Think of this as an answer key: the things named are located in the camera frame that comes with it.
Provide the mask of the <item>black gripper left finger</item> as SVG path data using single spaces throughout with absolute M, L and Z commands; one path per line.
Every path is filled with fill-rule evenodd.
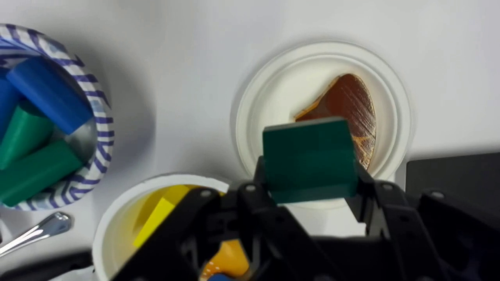
M 310 234 L 268 190 L 265 159 L 260 158 L 252 181 L 238 187 L 238 212 L 244 242 L 260 239 L 265 245 L 288 245 L 310 240 Z

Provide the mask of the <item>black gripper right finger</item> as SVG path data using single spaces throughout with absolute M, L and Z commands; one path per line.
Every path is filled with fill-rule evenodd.
M 355 172 L 357 193 L 348 198 L 348 204 L 357 222 L 365 225 L 365 234 L 385 240 L 415 240 L 416 211 L 407 193 L 396 183 L 374 179 L 362 164 Z

